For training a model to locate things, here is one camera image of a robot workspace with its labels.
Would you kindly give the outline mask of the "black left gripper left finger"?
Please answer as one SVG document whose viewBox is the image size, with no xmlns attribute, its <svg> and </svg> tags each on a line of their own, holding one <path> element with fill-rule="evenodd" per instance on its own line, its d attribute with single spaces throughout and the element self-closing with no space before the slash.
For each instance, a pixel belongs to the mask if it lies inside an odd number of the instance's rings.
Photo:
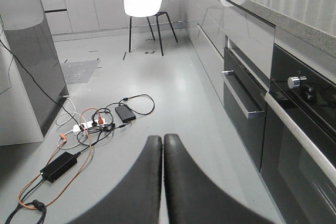
<svg viewBox="0 0 336 224">
<path fill-rule="evenodd" d="M 148 137 L 116 187 L 71 223 L 158 223 L 162 188 L 162 139 Z"/>
</svg>

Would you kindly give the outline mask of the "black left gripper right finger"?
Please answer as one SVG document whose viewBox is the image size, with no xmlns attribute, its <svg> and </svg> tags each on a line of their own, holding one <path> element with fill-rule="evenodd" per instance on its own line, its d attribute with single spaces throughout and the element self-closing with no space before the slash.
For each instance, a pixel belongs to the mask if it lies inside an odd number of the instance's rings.
<svg viewBox="0 0 336 224">
<path fill-rule="evenodd" d="M 270 223 L 221 190 L 177 134 L 164 136 L 164 186 L 170 223 Z"/>
</svg>

